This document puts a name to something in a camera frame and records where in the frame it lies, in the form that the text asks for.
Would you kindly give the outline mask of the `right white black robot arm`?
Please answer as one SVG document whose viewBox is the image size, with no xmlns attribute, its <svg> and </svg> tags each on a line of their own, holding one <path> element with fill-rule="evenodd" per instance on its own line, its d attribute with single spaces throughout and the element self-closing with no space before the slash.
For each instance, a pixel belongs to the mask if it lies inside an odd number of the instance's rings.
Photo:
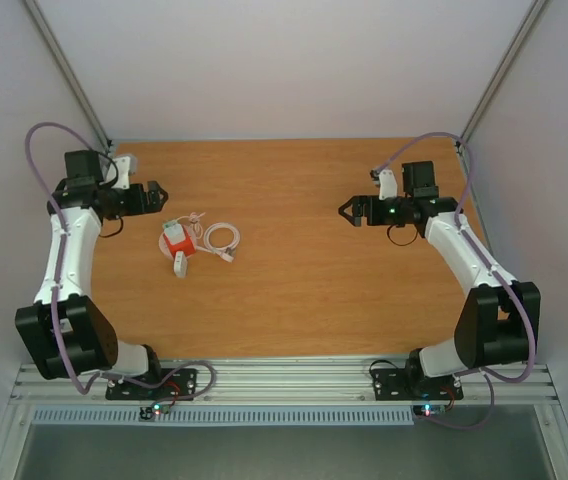
<svg viewBox="0 0 568 480">
<path fill-rule="evenodd" d="M 405 386 L 417 398 L 441 380 L 476 371 L 506 381 L 497 365 L 524 363 L 519 383 L 532 371 L 537 353 L 541 293 L 502 267 L 479 241 L 462 208 L 443 197 L 430 161 L 405 163 L 402 177 L 384 168 L 371 173 L 376 195 L 355 195 L 339 215 L 352 226 L 412 226 L 445 260 L 466 296 L 453 336 L 412 351 L 404 367 Z"/>
</svg>

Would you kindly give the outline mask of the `orange cube socket adapter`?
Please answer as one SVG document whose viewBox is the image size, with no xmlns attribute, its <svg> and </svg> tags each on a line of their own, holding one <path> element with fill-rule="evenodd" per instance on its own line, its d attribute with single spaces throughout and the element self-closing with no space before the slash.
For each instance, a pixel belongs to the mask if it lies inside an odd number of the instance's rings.
<svg viewBox="0 0 568 480">
<path fill-rule="evenodd" d="M 186 234 L 186 239 L 179 244 L 169 243 L 163 232 L 162 240 L 164 242 L 164 245 L 166 246 L 167 253 L 171 258 L 174 258 L 175 254 L 178 251 L 183 251 L 186 256 L 191 256 L 196 252 L 195 244 L 193 243 L 190 235 L 185 230 L 184 232 Z"/>
</svg>

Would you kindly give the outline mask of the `white usb charger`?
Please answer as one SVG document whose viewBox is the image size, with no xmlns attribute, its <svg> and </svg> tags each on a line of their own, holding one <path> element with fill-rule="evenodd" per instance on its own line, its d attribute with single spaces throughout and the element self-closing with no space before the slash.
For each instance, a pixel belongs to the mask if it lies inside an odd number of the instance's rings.
<svg viewBox="0 0 568 480">
<path fill-rule="evenodd" d="M 185 278 L 188 269 L 188 259 L 183 251 L 178 251 L 174 256 L 173 272 L 178 278 Z"/>
</svg>

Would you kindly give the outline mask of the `round white socket base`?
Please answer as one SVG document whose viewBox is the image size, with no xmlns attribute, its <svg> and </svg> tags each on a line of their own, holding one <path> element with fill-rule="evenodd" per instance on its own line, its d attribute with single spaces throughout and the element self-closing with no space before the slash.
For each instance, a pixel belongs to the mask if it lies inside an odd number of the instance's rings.
<svg viewBox="0 0 568 480">
<path fill-rule="evenodd" d="M 196 240 L 195 233 L 194 233 L 193 229 L 192 229 L 191 227 L 187 227 L 187 226 L 184 226 L 184 225 L 182 225 L 182 226 L 183 226 L 183 229 L 190 235 L 190 237 L 191 237 L 193 243 L 195 244 L 195 247 L 197 247 L 197 240 Z M 160 237 L 159 237 L 159 239 L 158 239 L 158 245 L 159 245 L 160 251 L 161 251 L 167 258 L 171 258 L 171 257 L 168 255 L 167 250 L 166 250 L 166 246 L 164 245 L 164 242 L 163 242 L 163 240 L 162 240 L 162 234 L 163 234 L 163 232 L 164 232 L 164 229 L 162 230 L 162 233 L 160 234 Z"/>
</svg>

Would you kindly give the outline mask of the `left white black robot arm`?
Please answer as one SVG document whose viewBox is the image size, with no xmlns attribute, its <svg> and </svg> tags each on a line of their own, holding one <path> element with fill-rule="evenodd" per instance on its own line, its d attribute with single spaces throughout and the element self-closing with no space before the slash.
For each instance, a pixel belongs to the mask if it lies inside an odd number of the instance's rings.
<svg viewBox="0 0 568 480">
<path fill-rule="evenodd" d="M 132 154 L 103 159 L 91 150 L 65 155 L 66 176 L 47 204 L 52 241 L 41 287 L 15 325 L 33 363 L 47 380 L 106 371 L 130 377 L 143 398 L 159 395 L 166 375 L 148 345 L 118 339 L 92 300 L 95 245 L 105 221 L 157 213 L 168 199 L 156 181 L 134 183 Z"/>
</svg>

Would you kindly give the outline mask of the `small white cube charger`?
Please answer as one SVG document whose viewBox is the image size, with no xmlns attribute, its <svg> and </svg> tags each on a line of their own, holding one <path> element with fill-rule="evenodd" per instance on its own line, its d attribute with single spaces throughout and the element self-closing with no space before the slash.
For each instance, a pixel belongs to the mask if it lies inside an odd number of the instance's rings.
<svg viewBox="0 0 568 480">
<path fill-rule="evenodd" d="M 180 224 L 172 225 L 164 230 L 164 234 L 171 244 L 179 244 L 186 239 L 183 226 Z"/>
</svg>

